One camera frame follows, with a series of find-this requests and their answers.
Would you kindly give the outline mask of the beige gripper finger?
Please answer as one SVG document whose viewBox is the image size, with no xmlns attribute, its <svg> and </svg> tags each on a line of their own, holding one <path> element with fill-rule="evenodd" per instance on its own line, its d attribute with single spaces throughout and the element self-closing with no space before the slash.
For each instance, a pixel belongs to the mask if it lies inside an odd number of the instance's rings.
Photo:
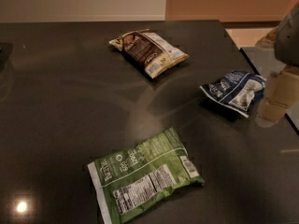
<svg viewBox="0 0 299 224">
<path fill-rule="evenodd" d="M 286 112 L 287 109 L 282 106 L 272 105 L 267 100 L 261 100 L 255 118 L 256 124 L 262 128 L 270 128 L 277 124 Z"/>
</svg>

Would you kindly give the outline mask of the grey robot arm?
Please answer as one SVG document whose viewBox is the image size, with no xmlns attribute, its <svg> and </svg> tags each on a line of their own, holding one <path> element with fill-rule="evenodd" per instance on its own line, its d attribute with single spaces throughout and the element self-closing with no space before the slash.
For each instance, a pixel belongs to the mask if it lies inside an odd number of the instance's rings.
<svg viewBox="0 0 299 224">
<path fill-rule="evenodd" d="M 273 49 L 285 67 L 271 72 L 266 80 L 255 119 L 263 128 L 275 125 L 299 100 L 299 3 L 275 29 Z"/>
</svg>

